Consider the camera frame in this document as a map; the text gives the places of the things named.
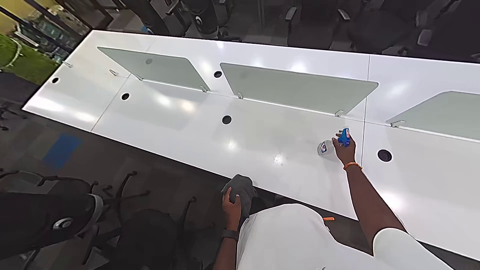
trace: gray cloth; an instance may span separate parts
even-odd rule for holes
[[[222,194],[225,194],[229,187],[232,187],[230,192],[230,202],[235,203],[236,195],[240,195],[241,202],[241,216],[248,218],[250,207],[252,206],[252,198],[258,197],[257,191],[253,187],[252,180],[240,174],[235,175],[222,189]]]

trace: bottle label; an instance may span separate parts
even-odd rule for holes
[[[327,145],[325,142],[322,142],[322,145],[320,146],[320,152],[325,153],[327,151]]]

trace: blue spray nozzle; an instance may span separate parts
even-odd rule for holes
[[[342,135],[338,138],[338,142],[344,147],[350,145],[350,130],[347,127],[342,130]]]

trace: wristwatch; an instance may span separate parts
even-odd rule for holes
[[[222,233],[222,239],[225,238],[225,237],[235,239],[235,241],[238,242],[239,241],[239,232],[224,229],[223,233]]]

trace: grass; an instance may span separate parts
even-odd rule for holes
[[[8,64],[15,55],[17,46],[9,37],[0,34],[0,66]],[[15,73],[32,83],[41,85],[58,68],[59,64],[33,48],[23,45],[12,66],[3,71]]]
[[[0,67],[8,64],[17,51],[17,44],[9,37],[0,34]]]

